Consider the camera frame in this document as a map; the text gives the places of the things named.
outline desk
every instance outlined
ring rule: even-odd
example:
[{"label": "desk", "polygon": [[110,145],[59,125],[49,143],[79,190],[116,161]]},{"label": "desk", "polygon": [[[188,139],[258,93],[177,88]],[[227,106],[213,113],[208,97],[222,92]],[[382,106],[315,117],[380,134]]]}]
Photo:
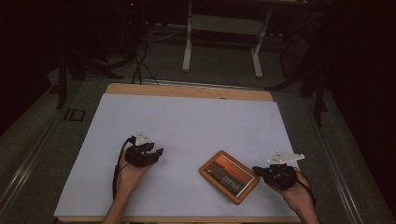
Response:
[{"label": "desk", "polygon": [[[120,147],[140,127],[144,133],[149,131],[156,147],[164,147],[164,153],[135,192],[125,220],[298,222],[282,198],[262,182],[240,205],[234,205],[198,173],[220,149],[248,167],[265,166],[276,150],[291,152],[272,101],[266,91],[109,85],[55,216],[61,221],[102,220],[112,201],[111,178]],[[164,117],[169,111],[172,116]]]},{"label": "desk", "polygon": [[259,52],[260,48],[262,47],[262,41],[265,37],[268,24],[273,14],[274,7],[276,5],[292,5],[306,7],[307,9],[312,9],[313,7],[315,10],[318,10],[316,4],[308,3],[306,0],[303,0],[301,2],[298,2],[296,0],[252,0],[251,2],[263,3],[268,6],[268,9],[263,12],[265,13],[265,18],[263,21],[197,15],[194,14],[192,11],[192,0],[189,1],[187,19],[187,42],[182,67],[182,70],[184,72],[190,71],[192,52],[191,32],[193,29],[196,29],[242,35],[256,35],[258,37],[258,40],[255,47],[251,49],[250,53],[253,61],[255,76],[257,78],[261,78],[262,67],[260,65]]}]

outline white table leg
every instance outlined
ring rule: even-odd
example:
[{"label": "white table leg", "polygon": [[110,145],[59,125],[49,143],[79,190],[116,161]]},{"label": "white table leg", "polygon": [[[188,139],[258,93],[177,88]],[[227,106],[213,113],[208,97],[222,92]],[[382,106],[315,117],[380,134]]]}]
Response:
[{"label": "white table leg", "polygon": [[254,73],[258,78],[262,77],[262,67],[260,66],[259,52],[260,52],[260,48],[262,47],[262,40],[264,39],[265,32],[267,30],[272,12],[273,12],[273,8],[270,7],[268,9],[265,21],[262,23],[262,30],[260,31],[259,41],[257,42],[256,48],[251,49],[251,59],[253,61]]},{"label": "white table leg", "polygon": [[189,72],[190,71],[190,61],[191,61],[191,13],[192,10],[192,0],[189,1],[189,16],[187,18],[187,43],[186,43],[186,49],[184,51],[184,59],[183,59],[183,72]]}]

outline hand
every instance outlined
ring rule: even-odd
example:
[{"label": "hand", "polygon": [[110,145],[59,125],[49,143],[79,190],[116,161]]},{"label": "hand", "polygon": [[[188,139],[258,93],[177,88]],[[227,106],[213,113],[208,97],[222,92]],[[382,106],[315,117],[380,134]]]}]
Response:
[{"label": "hand", "polygon": [[[310,188],[308,180],[305,179],[303,175],[297,172],[297,176],[303,184]],[[293,187],[285,190],[275,189],[270,185],[268,186],[282,195],[283,200],[285,200],[290,209],[297,214],[302,223],[319,223],[311,195],[303,186],[296,183]]]},{"label": "hand", "polygon": [[121,223],[126,206],[143,175],[150,166],[134,167],[125,160],[126,151],[122,152],[117,182],[117,194],[103,220],[104,224]]},{"label": "hand", "polygon": [[143,175],[151,167],[151,165],[145,167],[132,166],[132,164],[125,160],[125,153],[126,151],[124,150],[120,160],[117,193],[132,193],[139,185]]}]

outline cable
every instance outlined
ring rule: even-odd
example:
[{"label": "cable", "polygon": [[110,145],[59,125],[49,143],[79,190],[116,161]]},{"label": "cable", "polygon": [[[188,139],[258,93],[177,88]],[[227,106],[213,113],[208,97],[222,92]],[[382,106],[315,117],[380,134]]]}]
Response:
[{"label": "cable", "polygon": [[117,160],[117,164],[116,167],[114,168],[114,175],[113,175],[113,182],[112,182],[112,188],[113,188],[113,199],[116,197],[117,194],[117,182],[118,182],[118,177],[119,177],[119,172],[125,168],[129,162],[123,166],[121,169],[120,168],[120,161],[122,158],[122,152],[125,149],[126,144],[128,144],[128,142],[130,142],[132,140],[132,137],[128,138],[127,140],[125,140],[124,144],[122,145],[121,151],[120,151],[120,155],[119,155],[119,159]]},{"label": "cable", "polygon": [[152,35],[152,34],[172,34],[175,31],[152,31],[150,33],[148,33],[148,35]]},{"label": "cable", "polygon": [[187,31],[187,30],[186,30],[186,29],[183,29],[183,30],[174,32],[174,33],[172,33],[172,34],[170,34],[170,35],[166,35],[166,36],[164,36],[164,37],[161,37],[161,38],[159,38],[159,39],[149,40],[149,42],[158,42],[158,41],[164,40],[164,39],[166,39],[166,38],[168,38],[168,37],[170,37],[170,36],[172,36],[172,35],[180,34],[180,33],[182,33],[183,31]]},{"label": "cable", "polygon": [[[148,72],[149,77],[141,77],[141,78],[151,78],[157,83],[157,85],[160,85],[160,83],[155,78],[156,76],[158,76],[158,71],[153,68],[148,67],[144,62],[142,62],[142,64],[146,68],[146,71]],[[152,70],[153,72],[155,72],[155,75],[152,75],[149,70]]]},{"label": "cable", "polygon": [[148,53],[147,46],[145,46],[145,45],[142,44],[142,43],[139,43],[139,44],[141,44],[141,45],[143,46],[143,48],[144,48],[144,50],[145,50],[145,53],[144,53],[143,57],[141,58],[141,61],[140,61],[140,62],[139,62],[139,60],[137,59],[137,55],[136,55],[137,67],[136,67],[136,69],[134,70],[134,75],[132,76],[132,84],[134,84],[134,79],[135,79],[135,77],[136,77],[136,74],[139,75],[139,82],[140,82],[140,84],[142,84],[142,79],[141,79],[141,76],[140,76],[140,65],[141,65],[142,62],[145,60],[146,55],[147,55],[147,53]]},{"label": "cable", "polygon": [[301,186],[303,186],[308,191],[309,195],[311,195],[312,203],[314,204],[314,207],[315,207],[317,205],[317,199],[314,197],[314,193],[312,193],[312,185],[309,182],[308,177],[306,177],[306,175],[304,175],[300,171],[296,171],[296,173],[299,173],[300,175],[302,175],[308,182],[308,185],[310,188],[307,185],[305,185],[303,182],[301,182],[300,180],[297,179],[297,183],[299,183]]},{"label": "cable", "polygon": [[133,64],[133,62],[129,62],[127,65],[125,65],[124,67],[120,68],[119,70],[114,71],[115,73],[118,73],[122,70],[127,69],[128,67],[130,67]]}]

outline white paper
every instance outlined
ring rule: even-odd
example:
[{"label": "white paper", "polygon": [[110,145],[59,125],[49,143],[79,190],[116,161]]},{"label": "white paper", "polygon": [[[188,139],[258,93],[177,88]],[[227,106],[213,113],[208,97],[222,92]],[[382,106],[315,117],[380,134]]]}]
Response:
[{"label": "white paper", "polygon": [[295,217],[262,180],[234,205],[198,172],[220,150],[250,168],[268,166],[276,151],[292,152],[276,103],[119,94],[103,95],[56,217],[106,214],[120,148],[137,131],[152,137],[153,150],[164,150],[134,193],[126,216]]}]

